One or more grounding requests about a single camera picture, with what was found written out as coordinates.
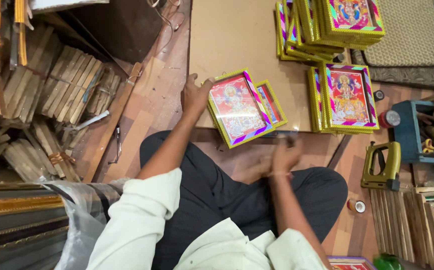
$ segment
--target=leg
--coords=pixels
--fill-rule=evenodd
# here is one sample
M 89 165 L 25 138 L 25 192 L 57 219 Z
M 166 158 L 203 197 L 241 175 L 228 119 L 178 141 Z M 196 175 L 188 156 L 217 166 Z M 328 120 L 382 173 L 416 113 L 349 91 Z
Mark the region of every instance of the leg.
M 142 142 L 141 166 L 149 161 L 169 133 L 158 132 Z M 220 205 L 246 186 L 233 181 L 192 143 L 187 145 L 180 169 L 180 203 L 155 247 L 153 269 L 173 269 L 192 241 L 224 219 Z
M 293 171 L 292 187 L 307 221 L 322 242 L 339 217 L 347 199 L 347 183 L 337 172 L 324 167 Z M 249 188 L 250 194 L 239 198 L 232 220 L 250 240 L 272 230 L 277 233 L 274 206 L 267 179 L 260 179 Z

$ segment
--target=blue wooden box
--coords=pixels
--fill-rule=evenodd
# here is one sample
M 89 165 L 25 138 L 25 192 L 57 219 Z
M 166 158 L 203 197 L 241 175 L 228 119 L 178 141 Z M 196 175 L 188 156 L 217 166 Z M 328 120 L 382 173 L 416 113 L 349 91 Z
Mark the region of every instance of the blue wooden box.
M 417 112 L 432 114 L 432 101 L 402 101 L 392 105 L 392 110 L 400 115 L 400 124 L 394 127 L 395 141 L 400 143 L 401 162 L 403 163 L 434 163 L 434 157 L 422 154 L 421 137 Z

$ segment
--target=bundle of wooden strips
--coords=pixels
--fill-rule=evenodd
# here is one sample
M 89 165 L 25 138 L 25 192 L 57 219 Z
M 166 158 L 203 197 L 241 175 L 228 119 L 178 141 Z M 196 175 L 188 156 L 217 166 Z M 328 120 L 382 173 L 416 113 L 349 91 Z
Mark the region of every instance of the bundle of wooden strips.
M 64 46 L 45 82 L 37 112 L 58 122 L 76 124 L 94 94 L 102 70 L 102 62 L 92 55 Z
M 113 70 L 105 70 L 101 83 L 87 106 L 87 111 L 95 116 L 105 112 L 117 92 L 121 78 Z
M 28 63 L 18 66 L 5 84 L 5 115 L 1 126 L 24 128 L 30 125 L 54 56 L 62 48 L 52 27 L 38 26 L 27 40 Z
M 36 116 L 34 118 L 31 131 L 35 134 L 40 145 L 42 145 L 47 157 L 64 151 L 62 146 L 58 143 L 55 134 L 49 129 L 46 122 L 41 117 Z M 80 182 L 80 178 L 74 171 L 69 160 L 61 160 L 56 163 L 54 167 L 60 178 L 65 177 L 67 181 Z
M 370 199 L 379 251 L 434 269 L 434 191 L 370 189 Z

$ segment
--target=floor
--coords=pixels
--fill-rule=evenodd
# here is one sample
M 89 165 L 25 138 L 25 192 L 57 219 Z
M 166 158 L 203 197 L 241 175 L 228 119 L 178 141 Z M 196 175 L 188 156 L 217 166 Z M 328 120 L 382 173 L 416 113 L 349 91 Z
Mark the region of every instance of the floor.
M 183 1 L 178 8 L 183 14 L 176 13 L 175 10 L 176 7 L 172 6 L 164 12 L 173 24 L 182 22 L 184 15 L 185 19 L 170 41 L 171 30 L 164 26 L 145 59 L 143 73 L 120 120 L 122 154 L 116 164 L 101 163 L 104 165 L 95 174 L 97 182 L 107 183 L 124 176 L 134 177 L 140 170 L 139 147 L 143 139 L 155 132 L 172 129 L 180 119 L 180 91 L 187 77 L 190 1 Z M 376 103 L 378 112 L 400 101 L 419 100 L 434 93 L 430 90 L 378 83 L 374 83 L 373 88 L 374 91 L 381 89 L 386 94 L 384 100 Z M 296 170 L 327 166 L 341 139 L 330 134 L 308 132 L 300 132 L 298 136 L 304 140 L 305 148 L 301 163 L 294 168 Z M 212 129 L 195 130 L 191 141 L 230 176 L 236 176 L 273 150 L 270 138 L 256 139 L 229 150 L 222 143 L 218 132 Z M 388 142 L 388 131 L 381 129 L 374 134 L 353 136 L 335 169 L 347 181 L 349 198 L 362 200 L 367 209 L 362 214 L 342 209 L 322 244 L 327 255 L 364 256 L 372 259 L 378 254 L 369 192 L 360 187 L 365 147 L 371 141 L 377 144 Z M 112 161 L 115 155 L 115 147 L 108 147 L 103 160 Z M 401 166 L 400 179 L 404 185 L 412 183 L 408 166 Z

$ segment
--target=person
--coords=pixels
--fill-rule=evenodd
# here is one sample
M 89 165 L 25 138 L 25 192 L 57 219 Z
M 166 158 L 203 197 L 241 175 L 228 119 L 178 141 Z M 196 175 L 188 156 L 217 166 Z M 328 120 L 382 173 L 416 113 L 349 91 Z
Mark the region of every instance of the person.
M 269 177 L 233 181 L 189 143 L 213 86 L 196 79 L 181 92 L 175 128 L 142 142 L 142 169 L 110 207 L 87 269 L 332 269 L 321 243 L 345 204 L 346 181 L 327 168 L 290 172 L 302 143 L 288 138 L 279 139 Z

